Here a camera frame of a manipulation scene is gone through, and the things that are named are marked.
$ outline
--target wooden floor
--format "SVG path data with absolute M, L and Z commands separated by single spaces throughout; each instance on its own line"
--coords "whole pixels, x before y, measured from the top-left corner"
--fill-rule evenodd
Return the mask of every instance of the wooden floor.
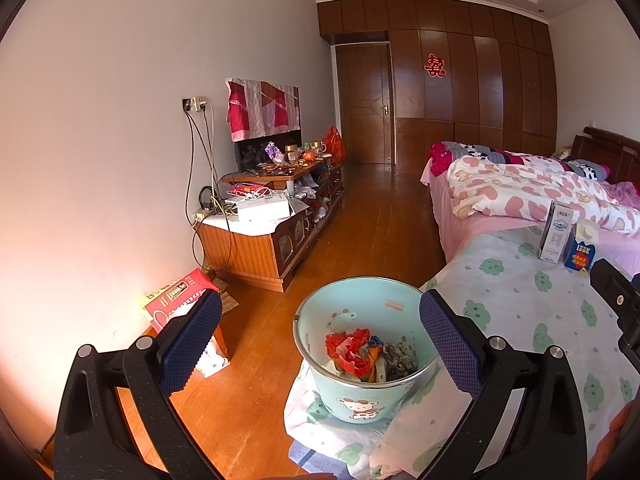
M 343 207 L 298 267 L 286 293 L 229 286 L 240 306 L 222 330 L 231 365 L 209 379 L 194 372 L 171 396 L 185 425 L 227 478 L 302 473 L 287 457 L 283 410 L 302 358 L 292 319 L 316 288 L 349 276 L 386 276 L 420 286 L 444 266 L 431 197 L 416 176 L 385 166 L 346 168 Z M 146 461 L 162 467 L 128 390 L 123 406 Z

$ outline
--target milk carton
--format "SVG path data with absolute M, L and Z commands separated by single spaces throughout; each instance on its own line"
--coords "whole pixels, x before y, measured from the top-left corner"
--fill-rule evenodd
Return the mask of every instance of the milk carton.
M 564 255 L 564 266 L 584 272 L 591 269 L 598 248 L 598 231 L 596 222 L 580 219 L 572 228 L 572 240 L 567 244 Z
M 574 210 L 560 202 L 552 202 L 549 215 L 546 217 L 545 230 L 540 241 L 539 258 L 552 264 L 564 253 L 569 234 L 571 234 L 571 222 L 574 218 Z

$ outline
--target wooden door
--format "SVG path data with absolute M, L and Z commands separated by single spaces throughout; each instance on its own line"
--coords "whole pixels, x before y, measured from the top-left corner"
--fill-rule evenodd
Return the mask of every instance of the wooden door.
M 386 44 L 336 48 L 342 138 L 347 161 L 392 164 L 389 55 Z

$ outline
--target light blue bucket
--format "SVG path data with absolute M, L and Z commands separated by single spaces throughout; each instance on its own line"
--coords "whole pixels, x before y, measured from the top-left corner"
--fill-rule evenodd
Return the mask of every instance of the light blue bucket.
M 437 355 L 420 322 L 422 293 L 388 278 L 347 278 L 313 292 L 302 302 L 293 321 L 293 337 L 311 366 L 322 402 L 340 420 L 365 424 L 392 415 L 420 378 L 431 373 Z M 404 343 L 418 361 L 418 371 L 388 383 L 357 383 L 322 368 L 330 358 L 325 337 L 368 328 L 385 343 Z

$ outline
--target cardboard box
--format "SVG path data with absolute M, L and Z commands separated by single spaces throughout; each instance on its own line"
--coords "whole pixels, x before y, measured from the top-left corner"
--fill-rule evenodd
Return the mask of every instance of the cardboard box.
M 591 269 L 598 249 L 600 226 L 596 222 L 580 219 L 572 228 L 572 239 L 564 254 L 564 266 L 585 274 Z
M 241 222 L 265 222 L 290 216 L 289 200 L 284 194 L 238 202 L 238 220 Z
M 546 217 L 545 230 L 540 241 L 539 258 L 552 264 L 562 258 L 571 234 L 574 210 L 566 204 L 552 202 Z
M 139 304 L 146 313 L 145 317 L 151 326 L 159 333 L 171 318 L 186 314 L 202 293 L 208 289 L 218 292 L 218 288 L 209 281 L 204 273 L 200 269 L 195 269 L 171 285 L 145 296 Z M 212 336 L 198 364 L 196 364 L 196 370 L 205 377 L 219 372 L 229 364 L 229 358 L 225 351 L 226 348 L 223 351 L 215 336 Z

